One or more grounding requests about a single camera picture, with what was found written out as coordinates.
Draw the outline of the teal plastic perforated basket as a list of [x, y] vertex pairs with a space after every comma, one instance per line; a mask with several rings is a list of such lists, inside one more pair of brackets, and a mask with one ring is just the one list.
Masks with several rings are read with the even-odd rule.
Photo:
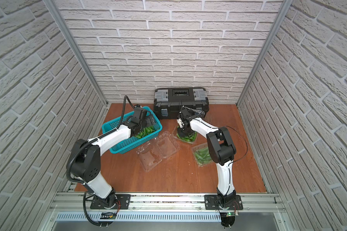
[[133, 115], [134, 111], [102, 125], [103, 134], [97, 142], [101, 155], [108, 150], [113, 154], [124, 154], [158, 136], [163, 128], [160, 121], [149, 107], [142, 108], [147, 110], [150, 126], [144, 128], [136, 136], [131, 136], [130, 129], [124, 125], [124, 122]]

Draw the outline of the clear clamshell container with peppers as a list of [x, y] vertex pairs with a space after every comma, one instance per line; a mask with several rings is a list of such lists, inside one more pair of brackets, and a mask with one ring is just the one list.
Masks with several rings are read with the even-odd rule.
[[173, 136], [168, 131], [165, 131], [140, 146], [136, 153], [143, 170], [149, 172], [163, 160], [171, 158], [180, 149], [180, 145]]

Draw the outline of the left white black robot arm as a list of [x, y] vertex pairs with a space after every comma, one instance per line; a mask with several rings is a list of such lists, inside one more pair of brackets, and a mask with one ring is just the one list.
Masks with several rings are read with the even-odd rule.
[[101, 173], [101, 156], [113, 146], [138, 135], [144, 128], [155, 124], [154, 117], [147, 109], [135, 105], [133, 114], [123, 119], [125, 105], [118, 124], [111, 131], [92, 139], [77, 140], [71, 150], [66, 165], [66, 177], [70, 182], [83, 184], [105, 208], [116, 204], [115, 191]]

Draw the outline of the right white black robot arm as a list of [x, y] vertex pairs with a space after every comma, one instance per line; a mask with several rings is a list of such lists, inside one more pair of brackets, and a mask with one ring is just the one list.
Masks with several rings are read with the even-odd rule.
[[236, 146], [226, 127], [216, 127], [203, 120], [204, 112], [182, 106], [179, 109], [177, 132], [180, 136], [198, 133], [207, 140], [209, 155], [217, 169], [217, 196], [215, 206], [228, 209], [234, 206], [241, 209], [241, 202], [236, 199], [236, 190], [233, 184], [232, 167], [236, 162]]

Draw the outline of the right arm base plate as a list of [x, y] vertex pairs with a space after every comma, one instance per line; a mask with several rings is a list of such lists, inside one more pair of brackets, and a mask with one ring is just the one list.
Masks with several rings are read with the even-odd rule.
[[219, 194], [206, 194], [204, 195], [204, 204], [206, 210], [243, 210], [242, 199], [238, 194], [225, 197]]

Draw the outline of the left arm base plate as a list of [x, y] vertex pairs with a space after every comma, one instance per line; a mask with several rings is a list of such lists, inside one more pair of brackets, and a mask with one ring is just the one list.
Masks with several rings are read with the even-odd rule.
[[93, 197], [90, 209], [114, 209], [127, 210], [130, 204], [131, 194], [112, 194], [106, 199]]

